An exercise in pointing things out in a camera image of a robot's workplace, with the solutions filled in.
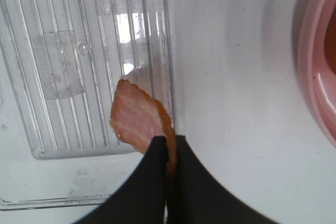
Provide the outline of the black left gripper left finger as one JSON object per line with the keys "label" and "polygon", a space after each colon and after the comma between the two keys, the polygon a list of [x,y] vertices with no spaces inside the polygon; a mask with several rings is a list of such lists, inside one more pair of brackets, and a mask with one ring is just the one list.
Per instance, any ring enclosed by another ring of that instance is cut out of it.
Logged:
{"label": "black left gripper left finger", "polygon": [[124,184],[76,223],[163,223],[167,160],[166,138],[154,137]]}

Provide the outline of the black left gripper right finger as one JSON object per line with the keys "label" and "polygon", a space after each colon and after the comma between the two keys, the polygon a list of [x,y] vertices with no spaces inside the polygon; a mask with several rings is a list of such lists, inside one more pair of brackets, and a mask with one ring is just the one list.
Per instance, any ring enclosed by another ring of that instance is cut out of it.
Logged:
{"label": "black left gripper right finger", "polygon": [[224,188],[176,136],[177,164],[168,223],[275,223]]}

